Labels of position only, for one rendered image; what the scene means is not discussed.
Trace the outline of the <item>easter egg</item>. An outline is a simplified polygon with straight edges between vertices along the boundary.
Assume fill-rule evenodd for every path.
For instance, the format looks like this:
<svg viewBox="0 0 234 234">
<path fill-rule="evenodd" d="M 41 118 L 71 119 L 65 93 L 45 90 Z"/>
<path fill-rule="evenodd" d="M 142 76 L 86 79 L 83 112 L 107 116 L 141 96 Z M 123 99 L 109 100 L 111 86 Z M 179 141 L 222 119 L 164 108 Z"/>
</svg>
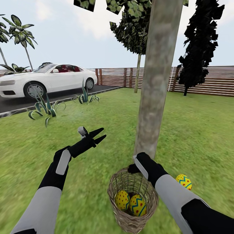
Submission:
<svg viewBox="0 0 234 234">
<path fill-rule="evenodd" d="M 177 176 L 176 180 L 188 190 L 192 189 L 192 183 L 186 175 L 180 174 Z"/>
<path fill-rule="evenodd" d="M 114 183 L 114 193 L 117 194 L 115 195 L 115 204 L 117 205 L 117 207 L 122 210 L 125 211 L 126 209 L 129 208 L 129 204 L 130 204 L 130 199 L 132 195 L 129 195 L 127 190 L 124 190 L 123 187 L 126 187 L 126 181 L 121 181 L 121 182 L 115 182 Z M 129 208 L 130 211 L 130 208 Z M 127 211 L 125 211 L 127 212 Z"/>
<path fill-rule="evenodd" d="M 141 195 L 136 194 L 131 197 L 129 207 L 133 215 L 138 217 L 146 215 L 147 213 L 146 206 L 147 206 L 146 202 Z"/>
</svg>

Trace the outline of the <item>wicker basket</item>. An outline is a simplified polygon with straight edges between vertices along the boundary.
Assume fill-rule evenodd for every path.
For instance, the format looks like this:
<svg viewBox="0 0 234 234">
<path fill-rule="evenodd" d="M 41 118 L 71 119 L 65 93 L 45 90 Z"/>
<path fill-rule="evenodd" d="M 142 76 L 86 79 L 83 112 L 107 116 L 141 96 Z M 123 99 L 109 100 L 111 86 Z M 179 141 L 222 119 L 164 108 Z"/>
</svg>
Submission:
<svg viewBox="0 0 234 234">
<path fill-rule="evenodd" d="M 119 224 L 119 226 L 121 227 L 121 229 L 124 232 L 129 232 L 129 233 L 134 233 L 134 234 L 138 234 L 140 233 L 140 231 L 142 229 L 144 229 L 144 226 L 146 225 L 147 221 L 154 215 L 154 213 L 157 210 L 157 207 L 159 205 L 159 195 L 157 193 L 157 191 L 155 190 L 155 188 L 153 186 L 151 186 L 152 191 L 150 193 L 150 191 L 148 191 L 146 194 L 148 196 L 148 200 L 146 203 L 146 208 L 147 208 L 147 213 L 144 216 L 135 216 L 131 213 L 131 211 L 129 211 L 129 208 L 126 209 L 125 211 L 120 210 L 117 205 L 115 204 L 115 195 L 113 187 L 114 187 L 114 180 L 118 181 L 118 175 L 122 174 L 122 173 L 128 173 L 128 167 L 122 168 L 120 169 L 118 172 L 116 172 L 115 174 L 113 174 L 113 176 L 110 179 L 109 182 L 109 189 L 107 189 L 107 193 L 109 195 L 109 199 L 110 202 L 113 206 L 113 211 L 114 211 L 114 215 L 116 218 L 116 222 Z M 127 186 L 132 185 L 132 182 L 127 181 L 126 182 Z M 150 182 L 146 182 L 145 186 L 147 189 L 150 189 Z M 135 191 L 127 191 L 129 195 L 136 195 L 137 193 Z"/>
</svg>

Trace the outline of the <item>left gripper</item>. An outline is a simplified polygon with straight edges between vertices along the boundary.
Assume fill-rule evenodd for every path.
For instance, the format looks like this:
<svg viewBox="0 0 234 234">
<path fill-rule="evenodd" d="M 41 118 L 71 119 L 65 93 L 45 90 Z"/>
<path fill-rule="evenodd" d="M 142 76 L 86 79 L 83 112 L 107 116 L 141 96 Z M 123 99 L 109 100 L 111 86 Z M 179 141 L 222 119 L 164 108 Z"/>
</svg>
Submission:
<svg viewBox="0 0 234 234">
<path fill-rule="evenodd" d="M 78 150 L 80 151 L 80 153 L 84 153 L 91 147 L 95 148 L 96 144 L 99 144 L 106 137 L 106 135 L 99 137 L 98 139 L 95 139 L 95 140 L 93 138 L 103 130 L 104 128 L 100 128 L 100 129 L 90 132 L 89 134 L 88 133 L 85 134 L 86 138 L 76 143 L 76 146 Z"/>
</svg>

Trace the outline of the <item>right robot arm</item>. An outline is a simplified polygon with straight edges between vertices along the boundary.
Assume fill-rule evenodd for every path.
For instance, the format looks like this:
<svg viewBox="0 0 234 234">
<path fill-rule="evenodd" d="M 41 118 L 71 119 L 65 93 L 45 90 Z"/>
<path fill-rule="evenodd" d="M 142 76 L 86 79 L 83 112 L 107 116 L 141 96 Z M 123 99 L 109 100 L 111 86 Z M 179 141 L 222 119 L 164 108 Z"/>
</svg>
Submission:
<svg viewBox="0 0 234 234">
<path fill-rule="evenodd" d="M 170 176 L 145 152 L 133 156 L 128 174 L 151 183 L 183 234 L 234 234 L 234 219 L 213 210 L 202 198 Z"/>
</svg>

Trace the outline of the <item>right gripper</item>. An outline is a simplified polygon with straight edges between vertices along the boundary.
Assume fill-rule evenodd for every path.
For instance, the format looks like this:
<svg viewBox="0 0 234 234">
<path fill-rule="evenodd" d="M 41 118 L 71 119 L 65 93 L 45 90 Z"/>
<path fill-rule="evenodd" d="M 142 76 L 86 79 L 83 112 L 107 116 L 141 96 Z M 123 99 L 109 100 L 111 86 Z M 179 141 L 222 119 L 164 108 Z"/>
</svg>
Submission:
<svg viewBox="0 0 234 234">
<path fill-rule="evenodd" d="M 136 164 L 131 164 L 129 165 L 129 167 L 127 168 L 128 169 L 128 174 L 138 174 L 138 173 L 141 173 L 141 171 L 136 167 Z"/>
</svg>

